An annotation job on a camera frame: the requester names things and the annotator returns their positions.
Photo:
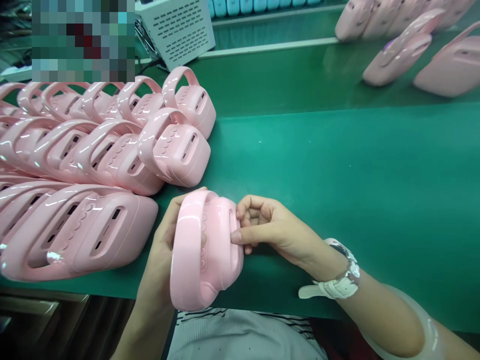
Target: light blue item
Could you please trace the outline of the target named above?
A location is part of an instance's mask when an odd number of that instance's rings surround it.
[[[224,18],[227,16],[227,2],[226,0],[213,0],[215,8],[215,16],[217,18]]]
[[[278,9],[279,5],[280,0],[268,0],[268,2],[266,3],[266,8],[268,9],[268,11],[272,11]]]
[[[228,16],[237,16],[240,13],[240,0],[226,0]]]
[[[210,10],[210,17],[215,17],[214,0],[208,0],[208,10]]]
[[[294,7],[300,7],[300,6],[303,6],[305,5],[305,3],[307,2],[307,0],[292,0],[291,3]]]
[[[254,9],[254,0],[240,0],[240,11],[242,14],[250,14]]]
[[[280,0],[280,8],[288,8],[292,4],[292,0]]]
[[[263,13],[267,9],[267,0],[253,0],[253,10],[256,13]]]

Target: fingernail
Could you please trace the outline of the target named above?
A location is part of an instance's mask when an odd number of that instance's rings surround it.
[[[242,241],[242,234],[240,234],[240,231],[235,230],[231,233],[230,239],[232,243],[238,244]]]

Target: white watch strap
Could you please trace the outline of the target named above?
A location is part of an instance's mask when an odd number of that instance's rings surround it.
[[[342,277],[340,280],[326,282],[313,282],[315,285],[302,286],[298,290],[300,299],[310,299],[317,296],[329,299],[347,299],[357,292],[359,287],[352,283],[349,278]]]

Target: pink speaker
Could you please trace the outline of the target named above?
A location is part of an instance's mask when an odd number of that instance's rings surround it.
[[[138,99],[135,92],[142,84],[147,85],[152,93],[145,94]],[[135,81],[126,84],[118,94],[118,110],[121,118],[142,128],[164,106],[162,88],[148,76],[136,76]]]
[[[104,106],[103,109],[98,111],[98,106],[96,102],[100,98],[105,98],[105,94],[103,93],[103,89],[109,85],[113,84],[118,88],[118,92],[120,92],[125,84],[123,82],[94,82],[87,91],[83,94],[82,101],[83,101],[83,110],[88,115],[88,117],[95,123],[101,124],[107,120],[121,120],[122,115],[119,111],[118,106],[118,94],[115,93],[110,99],[108,105]],[[135,105],[139,102],[140,98],[133,94],[130,97],[130,108],[134,108]]]
[[[47,111],[42,103],[42,87],[50,85],[51,82],[36,82],[31,81],[20,90],[16,97],[18,105],[32,117],[53,118],[54,116]],[[55,102],[61,101],[64,94],[57,95]]]
[[[182,112],[171,107],[162,111],[143,128],[138,156],[166,183],[197,186],[210,159],[210,146]]]
[[[30,156],[40,139],[59,124],[49,117],[30,117],[13,123],[0,138],[0,166],[23,175],[44,177],[45,172],[30,162]]]
[[[398,13],[386,31],[389,37],[396,37],[401,34],[416,18],[423,13],[427,0],[404,0],[400,3]]]
[[[194,191],[183,200],[176,223],[170,274],[173,306],[182,311],[209,307],[219,291],[237,280],[244,263],[230,234],[240,228],[233,201],[213,191]]]
[[[432,94],[454,98],[480,86],[480,36],[468,36],[480,21],[445,45],[418,73],[413,84]]]
[[[1,255],[7,279],[70,279],[125,266],[149,237],[158,205],[148,197],[103,185],[58,190],[28,217]],[[29,254],[48,248],[48,265],[32,267]]]
[[[68,120],[90,120],[82,108],[82,94],[69,85],[76,85],[87,90],[88,82],[53,82],[41,93],[41,103],[53,118],[64,122]]]
[[[335,36],[342,42],[358,39],[364,32],[374,7],[374,0],[349,0],[335,26]]]
[[[402,0],[374,0],[370,20],[362,33],[364,39],[383,36],[394,22]]]
[[[444,15],[443,9],[420,15],[378,53],[363,73],[363,80],[372,86],[384,86],[406,73],[432,43],[430,33]]]
[[[472,7],[475,0],[455,0],[445,17],[435,29],[435,32],[443,31],[455,25]]]
[[[61,123],[40,139],[30,155],[29,163],[42,169],[50,179],[71,184],[83,183],[86,179],[82,170],[78,168],[78,164],[74,162],[74,153],[81,148],[82,139],[96,127],[96,123],[88,120],[70,120]],[[104,143],[100,149],[107,146],[108,144]]]
[[[29,118],[30,115],[22,108],[6,102],[4,99],[14,90],[23,89],[24,83],[8,82],[0,85],[0,115],[7,115],[18,119]]]
[[[443,9],[447,13],[450,11],[453,1],[457,0],[426,0],[422,14],[433,9]]]
[[[2,171],[0,172],[0,192],[10,188],[13,185],[26,183],[30,181],[36,181],[36,180],[42,181],[43,179],[34,179],[28,176],[17,175],[13,172]]]
[[[93,182],[121,187],[139,195],[154,195],[164,182],[140,160],[137,144],[141,131],[140,126],[129,121],[106,121],[84,139],[74,153],[74,163]],[[98,162],[92,163],[99,144],[114,132],[121,135],[120,138]]]
[[[56,191],[70,186],[64,182],[32,181],[13,185],[0,197],[0,255],[21,227],[28,227],[29,216]],[[28,255],[33,267],[47,264],[47,248]]]
[[[188,86],[177,90],[180,79],[185,76]],[[163,83],[163,101],[165,106],[180,110],[189,123],[196,127],[205,139],[208,139],[215,124],[217,113],[207,91],[200,86],[194,72],[179,66],[173,69]]]

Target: wrist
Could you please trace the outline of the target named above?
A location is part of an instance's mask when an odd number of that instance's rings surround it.
[[[344,274],[348,259],[323,241],[318,245],[302,268],[319,282],[328,282]]]

